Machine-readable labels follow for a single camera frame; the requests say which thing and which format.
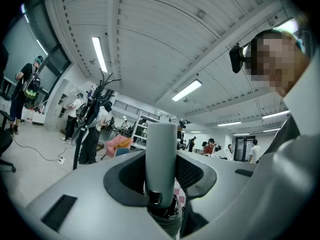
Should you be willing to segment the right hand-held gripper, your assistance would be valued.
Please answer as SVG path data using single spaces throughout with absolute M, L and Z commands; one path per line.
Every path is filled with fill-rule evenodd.
M 296 84 L 284 97 L 290 110 L 268 149 L 261 155 L 276 152 L 283 144 L 293 144 L 293 152 L 316 148 L 320 138 L 320 56 L 314 55 Z

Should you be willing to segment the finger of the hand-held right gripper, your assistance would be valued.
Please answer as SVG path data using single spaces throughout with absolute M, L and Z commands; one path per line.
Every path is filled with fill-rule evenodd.
M 184 240 L 275 240 L 290 229 L 306 208 L 320 182 L 320 138 L 316 148 L 292 151 L 285 143 L 265 155 L 243 191 L 252 205 L 250 221 L 235 221 L 229 216 L 211 222 L 195 216 L 184 223 Z

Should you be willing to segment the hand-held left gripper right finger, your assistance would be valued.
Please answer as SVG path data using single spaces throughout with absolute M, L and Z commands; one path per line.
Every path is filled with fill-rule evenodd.
M 254 171 L 247 163 L 178 151 L 175 176 L 185 193 L 184 222 L 196 217 L 209 223 L 223 216 L 250 221 L 251 199 L 243 192 Z

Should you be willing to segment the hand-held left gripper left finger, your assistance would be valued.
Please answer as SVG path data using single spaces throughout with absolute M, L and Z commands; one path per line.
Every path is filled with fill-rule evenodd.
M 86 165 L 57 181 L 25 209 L 43 240 L 168 240 L 143 194 L 145 152 Z

